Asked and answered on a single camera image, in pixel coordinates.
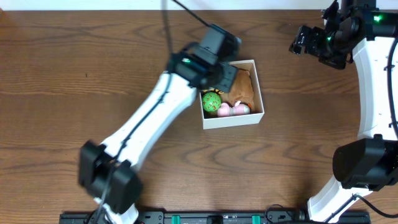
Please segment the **brown plush toy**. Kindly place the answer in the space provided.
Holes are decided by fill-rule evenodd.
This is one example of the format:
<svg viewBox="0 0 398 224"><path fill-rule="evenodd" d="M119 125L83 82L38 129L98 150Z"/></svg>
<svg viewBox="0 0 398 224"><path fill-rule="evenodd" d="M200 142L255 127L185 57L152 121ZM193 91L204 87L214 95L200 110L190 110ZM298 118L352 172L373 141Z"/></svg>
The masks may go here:
<svg viewBox="0 0 398 224"><path fill-rule="evenodd" d="M254 90L251 83L250 73L247 70L239 69L234 83L226 94L225 101L230 105L236 102L248 105L251 110L254 109Z"/></svg>

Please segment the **green numbered ball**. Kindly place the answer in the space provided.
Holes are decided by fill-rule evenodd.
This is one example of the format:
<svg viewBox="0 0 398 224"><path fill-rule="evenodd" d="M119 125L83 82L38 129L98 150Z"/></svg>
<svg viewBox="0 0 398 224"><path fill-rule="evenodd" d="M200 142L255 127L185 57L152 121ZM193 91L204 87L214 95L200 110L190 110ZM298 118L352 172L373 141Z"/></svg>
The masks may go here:
<svg viewBox="0 0 398 224"><path fill-rule="evenodd" d="M201 100L203 109L209 113L217 112L222 104L221 97L215 92L206 92Z"/></svg>

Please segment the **pink white pig toy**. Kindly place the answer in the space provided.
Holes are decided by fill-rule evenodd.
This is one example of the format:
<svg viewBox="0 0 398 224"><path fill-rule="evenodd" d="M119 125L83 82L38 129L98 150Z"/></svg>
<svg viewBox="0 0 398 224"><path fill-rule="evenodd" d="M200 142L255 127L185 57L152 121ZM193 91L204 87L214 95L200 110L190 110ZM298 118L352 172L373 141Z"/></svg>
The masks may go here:
<svg viewBox="0 0 398 224"><path fill-rule="evenodd" d="M228 117L228 116L241 116L251 113L251 109L248 105L237 101L234 106L230 107L227 103L222 103L217 111L218 117Z"/></svg>

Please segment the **grey yellow toy truck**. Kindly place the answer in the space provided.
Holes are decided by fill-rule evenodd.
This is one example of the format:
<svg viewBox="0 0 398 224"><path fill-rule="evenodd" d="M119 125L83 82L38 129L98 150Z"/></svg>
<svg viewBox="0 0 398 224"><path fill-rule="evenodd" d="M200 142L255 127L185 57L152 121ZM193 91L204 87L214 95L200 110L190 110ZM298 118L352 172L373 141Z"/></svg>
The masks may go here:
<svg viewBox="0 0 398 224"><path fill-rule="evenodd" d="M219 95L225 94L225 92L223 92L223 91L221 91L221 90L219 90L219 89L214 89L214 88L208 89L208 90L202 90L201 92L202 92L203 94L208 93L208 92L217 93L217 94L219 94Z"/></svg>

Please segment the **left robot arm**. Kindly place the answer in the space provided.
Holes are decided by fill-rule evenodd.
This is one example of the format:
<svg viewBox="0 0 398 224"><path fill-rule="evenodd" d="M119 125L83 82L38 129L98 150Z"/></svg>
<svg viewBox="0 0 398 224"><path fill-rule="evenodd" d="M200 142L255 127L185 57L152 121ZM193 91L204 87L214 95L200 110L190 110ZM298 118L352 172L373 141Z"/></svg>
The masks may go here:
<svg viewBox="0 0 398 224"><path fill-rule="evenodd" d="M80 149L78 183L97 201L87 223L134 223L135 203L143 184L138 176L149 151L173 120L196 100L201 90L231 89L238 68L235 56L222 57L184 49L171 54L147 99L112 135Z"/></svg>

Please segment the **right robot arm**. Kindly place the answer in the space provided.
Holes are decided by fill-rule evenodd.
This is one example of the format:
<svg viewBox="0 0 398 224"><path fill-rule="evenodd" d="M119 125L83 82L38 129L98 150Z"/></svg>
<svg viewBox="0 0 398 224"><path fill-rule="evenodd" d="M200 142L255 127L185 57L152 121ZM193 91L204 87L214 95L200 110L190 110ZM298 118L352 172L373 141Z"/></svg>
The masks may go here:
<svg viewBox="0 0 398 224"><path fill-rule="evenodd" d="M333 155L333 175L307 202L307 223L367 223L349 210L397 183L397 14L374 0L333 1L324 27L301 26L289 50L337 70L356 66L361 118L356 141Z"/></svg>

